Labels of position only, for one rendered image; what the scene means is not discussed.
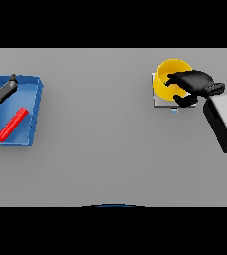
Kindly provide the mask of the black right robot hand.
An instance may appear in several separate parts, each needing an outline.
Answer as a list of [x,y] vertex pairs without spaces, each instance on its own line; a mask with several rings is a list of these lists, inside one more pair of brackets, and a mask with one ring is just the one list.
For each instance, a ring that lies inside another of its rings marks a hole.
[[174,95],[173,99],[182,108],[188,108],[198,102],[198,97],[205,99],[210,96],[220,95],[225,91],[224,83],[216,83],[213,78],[205,72],[198,70],[176,72],[168,74],[169,80],[166,85],[177,84],[181,89],[189,93],[182,98]]

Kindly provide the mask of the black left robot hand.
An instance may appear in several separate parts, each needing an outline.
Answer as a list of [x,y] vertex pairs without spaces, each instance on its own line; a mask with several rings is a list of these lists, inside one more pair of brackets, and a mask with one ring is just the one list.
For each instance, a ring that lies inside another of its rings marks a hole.
[[0,88],[0,104],[14,94],[18,89],[18,81],[15,74],[11,74],[8,82]]

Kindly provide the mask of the yellow bowl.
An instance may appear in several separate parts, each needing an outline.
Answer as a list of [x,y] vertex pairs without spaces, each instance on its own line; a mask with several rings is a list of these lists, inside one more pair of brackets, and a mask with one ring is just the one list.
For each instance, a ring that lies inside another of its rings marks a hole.
[[165,85],[163,82],[168,81],[168,74],[176,72],[191,71],[191,66],[180,59],[168,59],[159,64],[157,67],[157,81],[156,85],[153,86],[154,91],[164,100],[173,102],[173,96],[179,95],[182,98],[188,95],[188,93],[181,89],[177,84]]

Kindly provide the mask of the red beaker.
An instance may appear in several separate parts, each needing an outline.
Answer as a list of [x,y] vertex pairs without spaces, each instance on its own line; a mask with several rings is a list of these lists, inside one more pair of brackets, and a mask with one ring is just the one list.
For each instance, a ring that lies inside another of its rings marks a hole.
[[0,142],[4,142],[13,130],[18,126],[18,124],[24,119],[24,117],[29,113],[26,108],[20,108],[16,114],[10,119],[8,123],[0,130]]

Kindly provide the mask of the blue tray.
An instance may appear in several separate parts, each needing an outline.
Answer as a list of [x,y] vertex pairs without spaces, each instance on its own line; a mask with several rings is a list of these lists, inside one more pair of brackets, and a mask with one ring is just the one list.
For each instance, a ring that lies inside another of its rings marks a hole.
[[43,83],[39,76],[17,75],[18,89],[0,104],[0,145],[31,146]]

